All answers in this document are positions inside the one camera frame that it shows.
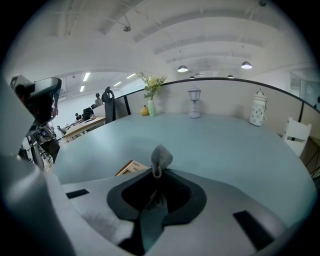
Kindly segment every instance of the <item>white ceramic jar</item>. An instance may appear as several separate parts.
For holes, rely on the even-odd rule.
[[[267,108],[267,97],[264,96],[264,93],[261,91],[261,89],[256,93],[254,96],[251,114],[249,117],[249,123],[254,126],[261,126],[265,111]]]

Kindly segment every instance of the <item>white chair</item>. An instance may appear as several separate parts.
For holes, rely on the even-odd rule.
[[[282,139],[292,148],[298,157],[300,157],[305,148],[311,127],[312,125],[310,123],[305,125],[293,120],[292,117],[288,118]]]

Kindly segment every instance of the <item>flower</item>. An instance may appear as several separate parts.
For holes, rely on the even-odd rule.
[[[147,91],[147,94],[144,95],[145,98],[153,99],[156,92],[160,90],[161,84],[166,80],[166,77],[157,77],[153,76],[146,76],[143,73],[140,73],[140,78],[142,81],[147,84],[144,89]]]

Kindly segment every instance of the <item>light blue tabletop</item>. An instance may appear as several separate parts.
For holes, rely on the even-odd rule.
[[[269,128],[232,117],[129,115],[62,146],[53,171],[62,184],[113,177],[130,160],[150,166],[158,144],[173,154],[170,168],[233,185],[288,227],[316,201],[314,183],[291,148]]]

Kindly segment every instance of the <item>white table lamp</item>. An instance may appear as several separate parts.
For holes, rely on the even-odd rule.
[[[189,113],[189,117],[199,118],[201,115],[197,112],[197,101],[200,99],[201,90],[194,85],[190,90],[188,90],[188,93],[190,100],[193,102],[192,112]]]

